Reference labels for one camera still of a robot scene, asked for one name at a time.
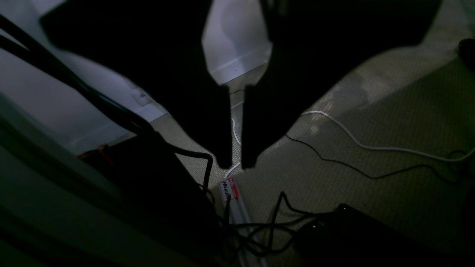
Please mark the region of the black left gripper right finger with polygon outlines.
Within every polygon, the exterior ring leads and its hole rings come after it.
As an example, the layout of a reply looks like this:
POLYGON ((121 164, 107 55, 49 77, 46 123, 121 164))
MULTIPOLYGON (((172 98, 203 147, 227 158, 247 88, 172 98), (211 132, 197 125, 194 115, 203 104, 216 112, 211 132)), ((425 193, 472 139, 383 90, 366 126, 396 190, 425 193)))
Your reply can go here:
POLYGON ((262 0, 273 44, 265 74, 247 86, 242 168, 292 127, 300 114, 371 57, 422 42, 439 0, 262 0))

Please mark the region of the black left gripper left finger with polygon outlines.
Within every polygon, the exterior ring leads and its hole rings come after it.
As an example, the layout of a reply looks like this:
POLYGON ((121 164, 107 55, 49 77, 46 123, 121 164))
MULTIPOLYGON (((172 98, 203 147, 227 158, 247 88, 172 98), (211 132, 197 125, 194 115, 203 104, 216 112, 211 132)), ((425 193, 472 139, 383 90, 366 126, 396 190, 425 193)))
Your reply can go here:
POLYGON ((146 91, 227 169, 230 97, 209 73, 202 45, 211 5, 210 0, 66 0, 40 24, 56 47, 146 91))

